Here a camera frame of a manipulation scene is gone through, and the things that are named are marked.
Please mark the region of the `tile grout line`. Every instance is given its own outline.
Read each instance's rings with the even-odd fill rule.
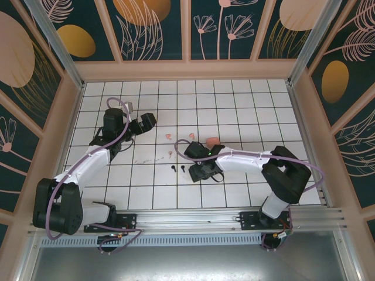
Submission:
[[[277,112],[276,112],[276,108],[275,108],[275,103],[274,103],[274,99],[272,98],[272,95],[271,95],[271,89],[270,89],[270,84],[268,83],[268,79],[267,79],[267,86],[268,86],[268,89],[269,89],[269,91],[270,91],[270,96],[271,96],[272,104],[274,105],[274,111],[275,111],[275,115],[276,115],[277,126],[279,127],[279,131],[280,131],[281,141],[282,141],[282,144],[285,146],[284,138],[283,138],[283,136],[282,136],[282,132],[281,132],[281,128],[280,128],[279,118],[277,117]]]
[[[159,110],[159,92],[160,92],[160,81],[158,81],[158,102],[157,102],[157,111]],[[154,209],[154,194],[155,194],[155,170],[156,170],[156,140],[158,138],[158,126],[155,126],[155,152],[154,152],[154,178],[152,184],[152,205],[151,209]]]
[[[157,109],[140,109],[141,111],[147,111],[147,110],[153,110],[153,111],[157,111]],[[223,126],[236,126],[236,125],[256,125],[257,123],[243,123],[243,124],[224,124]],[[262,125],[275,125],[275,124],[278,124],[278,123],[262,123]],[[298,123],[280,123],[281,125],[296,125]],[[215,126],[216,124],[203,124],[203,125],[200,125],[200,126]],[[180,127],[193,127],[195,125],[182,125]],[[163,126],[160,126],[160,127],[175,127],[174,125],[163,125]],[[98,129],[100,127],[75,127],[75,129]],[[301,140],[287,140],[287,142],[301,142]]]
[[[194,87],[195,87],[195,111],[197,116],[197,139],[199,142],[199,119],[198,119],[198,96],[197,96],[197,80],[194,80]],[[199,187],[200,187],[200,206],[203,208],[203,197],[202,197],[202,181],[199,181]]]
[[[178,141],[178,81],[176,81],[176,141]],[[176,209],[178,209],[178,154],[177,152],[176,152]]]
[[[139,82],[139,94],[138,94],[138,106],[137,106],[137,116],[136,116],[136,119],[138,119],[138,111],[139,111],[139,100],[141,98],[141,85],[142,85],[142,82]],[[129,181],[129,195],[128,195],[128,210],[129,210],[129,205],[130,205],[130,191],[131,191],[131,181],[132,181],[132,175],[133,175],[133,161],[134,161],[134,152],[135,152],[135,147],[133,148],[133,156],[132,156],[132,160],[131,160],[131,169],[130,169],[130,181]]]
[[[216,100],[215,80],[212,80],[212,82],[213,82],[213,91],[214,91],[214,96],[215,96],[215,110],[216,110],[216,121],[217,121],[217,133],[219,134],[219,141],[220,141],[221,136],[220,136],[219,113],[217,112],[218,108],[217,108],[217,100]],[[228,207],[228,205],[227,205],[227,193],[226,193],[226,190],[225,190],[224,178],[223,178],[223,188],[224,188],[225,207],[227,208]]]
[[[121,83],[120,100],[121,100],[122,86],[123,86],[123,85],[124,85],[124,82]],[[110,181],[111,167],[112,167],[112,164],[111,164],[111,162],[110,162],[110,166],[108,167],[107,184],[106,184],[106,186],[105,186],[104,202],[105,202],[105,199],[107,198],[108,182]]]
[[[73,133],[71,135],[71,139],[70,139],[70,143],[69,143],[69,148],[68,148],[67,155],[66,155],[65,166],[67,166],[67,163],[68,163],[68,158],[69,158],[69,155],[70,155],[70,149],[72,147],[71,144],[73,143],[74,134],[76,133],[77,123],[78,123],[78,119],[79,119],[79,116],[80,116],[80,113],[81,113],[81,108],[82,108],[82,104],[83,104],[84,95],[86,93],[86,88],[87,88],[87,83],[86,83],[85,88],[84,88],[84,92],[83,92],[83,96],[82,96],[80,108],[78,109],[77,120],[76,120],[76,122],[74,124]]]
[[[250,92],[251,91],[251,85],[250,85],[250,80],[247,79],[248,81],[248,84],[250,86]],[[237,117],[237,123],[238,123],[238,132],[240,134],[240,143],[241,143],[241,149],[244,150],[243,148],[243,144],[242,144],[242,137],[241,137],[241,129],[240,129],[240,121],[238,120],[238,114],[237,114],[237,103],[236,103],[236,96],[234,95],[234,87],[233,87],[233,80],[230,80],[231,84],[232,84],[232,90],[233,90],[233,100],[234,100],[234,108],[236,109],[236,117]],[[248,178],[247,178],[247,173],[245,173],[245,176],[246,176],[246,186],[247,186],[247,193],[248,193],[248,201],[249,201],[249,204],[250,204],[250,207],[251,207],[251,200],[250,200],[250,191],[248,189]]]
[[[262,147],[263,147],[263,151],[264,151],[264,142],[263,142],[262,132],[261,132],[261,129],[260,129],[259,118],[258,118],[258,113],[257,113],[257,107],[256,107],[256,104],[255,104],[255,98],[254,98],[253,88],[251,86],[251,82],[250,82],[250,89],[251,89],[251,96],[253,97],[255,115],[257,117],[257,122],[258,122],[258,129],[259,129],[260,141],[262,143]],[[250,185],[249,185],[249,183],[247,183],[247,189],[248,189],[248,193],[249,193],[249,197],[250,197],[250,205],[252,205],[251,204]]]

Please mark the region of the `metal frame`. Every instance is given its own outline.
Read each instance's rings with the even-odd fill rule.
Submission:
[[[43,34],[46,36],[48,42],[51,44],[51,47],[56,52],[61,63],[64,65],[66,71],[69,73],[71,79],[77,88],[81,88],[83,85],[83,80],[78,72],[78,69],[74,65],[74,61],[69,55],[68,51],[65,49],[60,36],[56,32],[56,29],[49,20],[41,1],[24,0],[24,2],[28,6],[32,16],[36,20]]]
[[[312,54],[328,30],[332,19],[340,8],[341,1],[342,0],[329,0],[324,6],[322,13],[297,57],[297,61],[293,65],[293,69],[289,75],[289,83],[292,86],[298,81]]]

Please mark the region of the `leaf illustration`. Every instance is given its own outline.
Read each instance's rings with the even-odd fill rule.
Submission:
[[[41,0],[41,3],[51,22],[62,23],[72,10],[71,0]]]
[[[354,17],[354,22],[360,30],[373,29],[375,26],[375,1],[361,0]]]
[[[158,60],[163,50],[160,20],[145,2],[141,9],[135,0],[118,1],[128,20],[117,17],[122,29],[121,53],[125,60]]]
[[[129,23],[125,21],[125,23],[116,16],[118,22],[120,23],[121,30],[122,30],[122,42],[121,42],[121,54],[124,55],[126,60],[132,60],[134,58],[134,42],[133,38],[129,33],[128,25]]]
[[[339,146],[345,145],[348,141],[356,139],[367,128],[371,128],[373,125],[375,125],[375,110],[361,122],[342,128],[339,131],[339,137],[336,139]]]
[[[375,50],[375,29],[352,32],[340,48],[345,60],[364,61]]]

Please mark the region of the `orange circle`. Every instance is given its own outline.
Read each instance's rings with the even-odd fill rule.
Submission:
[[[113,0],[117,11],[128,22],[138,25],[152,25],[152,11],[158,16],[159,21],[164,20],[171,10],[171,0]]]

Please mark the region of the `wire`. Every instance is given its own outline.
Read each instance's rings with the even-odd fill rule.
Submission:
[[[122,107],[124,108],[125,110],[125,114],[126,114],[126,124],[125,124],[125,127],[124,127],[124,130],[121,132],[121,134],[116,138],[114,139],[112,142],[104,145],[104,146],[101,146],[97,149],[94,149],[93,151],[91,151],[90,153],[84,155],[75,165],[73,165],[73,167],[71,167],[71,169],[69,170],[69,172],[67,172],[67,174],[58,182],[57,186],[54,188],[52,194],[51,194],[51,197],[50,197],[50,200],[48,202],[48,206],[47,206],[47,212],[46,212],[46,234],[47,234],[47,237],[51,240],[56,240],[58,238],[60,238],[63,234],[60,233],[58,234],[57,236],[53,237],[52,236],[52,233],[51,233],[51,230],[49,228],[49,224],[50,224],[50,216],[51,216],[51,210],[52,210],[52,205],[53,205],[53,200],[57,194],[57,192],[59,191],[59,189],[61,188],[61,186],[63,185],[63,183],[69,178],[71,177],[71,174],[78,168],[82,165],[82,163],[87,159],[89,158],[92,154],[102,150],[102,149],[105,149],[113,144],[115,144],[116,142],[118,142],[125,134],[125,132],[127,131],[128,127],[129,127],[129,110],[127,108],[127,106],[125,105],[125,103],[123,101],[121,101],[119,98],[114,98],[114,97],[111,97],[111,98],[108,98],[107,99],[107,106],[109,108],[110,107],[110,104],[109,102],[111,100],[115,100],[115,101],[118,101]]]
[[[202,161],[217,159],[218,157],[222,157],[222,156],[245,155],[245,156],[252,156],[252,157],[256,157],[256,158],[260,158],[260,159],[263,157],[263,158],[272,158],[272,159],[277,159],[277,160],[286,160],[286,161],[298,163],[298,164],[305,165],[305,166],[308,166],[310,168],[313,168],[313,169],[317,170],[321,174],[321,179],[317,183],[314,183],[312,186],[309,186],[309,187],[305,188],[304,192],[306,192],[308,190],[311,190],[314,187],[319,186],[320,184],[323,183],[323,181],[325,179],[325,173],[323,172],[323,170],[321,168],[319,168],[319,167],[317,167],[317,166],[315,166],[313,164],[310,164],[308,162],[299,160],[299,159],[290,158],[290,157],[284,157],[284,156],[277,156],[277,155],[271,155],[271,154],[263,154],[263,153],[254,153],[254,152],[232,150],[231,152],[224,152],[224,153],[220,153],[218,155],[213,155],[213,156],[209,156],[209,157],[205,157],[205,158],[197,158],[197,159],[190,158],[190,157],[187,157],[184,154],[182,154],[180,151],[178,151],[178,144],[181,143],[181,142],[190,144],[190,142],[188,140],[186,140],[186,139],[179,139],[179,140],[177,140],[175,142],[176,153],[179,156],[181,156],[182,158],[184,158],[186,160],[193,161],[193,162],[202,162]]]
[[[136,234],[136,236],[134,236],[133,238],[131,238],[124,246],[117,247],[113,251],[109,252],[108,253],[109,255],[111,253],[118,253],[118,252],[121,252],[122,250],[124,250],[128,245],[130,245],[134,240],[136,240],[140,236],[140,234],[143,232],[143,230],[139,229],[139,228],[123,229],[123,228],[106,227],[105,225],[100,225],[100,224],[91,224],[91,226],[93,226],[93,227],[100,227],[100,228],[103,228],[103,229],[117,231],[117,232],[137,232],[138,231],[138,233]],[[105,253],[103,251],[103,249],[102,249],[102,246],[103,246],[104,243],[110,242],[110,241],[117,241],[119,239],[121,240],[121,238],[119,238],[119,237],[115,237],[115,238],[113,237],[113,238],[108,238],[108,239],[105,239],[105,240],[101,241],[101,243],[99,244],[99,250],[100,250],[100,252],[102,254]]]
[[[224,173],[219,173],[219,174],[223,177],[222,180],[217,180],[213,176],[211,177],[211,179],[213,179],[216,183],[221,183],[224,180]]]
[[[129,146],[128,146],[127,148],[125,148],[125,149],[123,149],[123,150],[120,150],[119,153],[120,153],[120,152],[127,151],[129,148],[131,148],[131,146],[133,145],[133,143],[134,143],[134,139],[131,139],[131,144],[129,144]]]

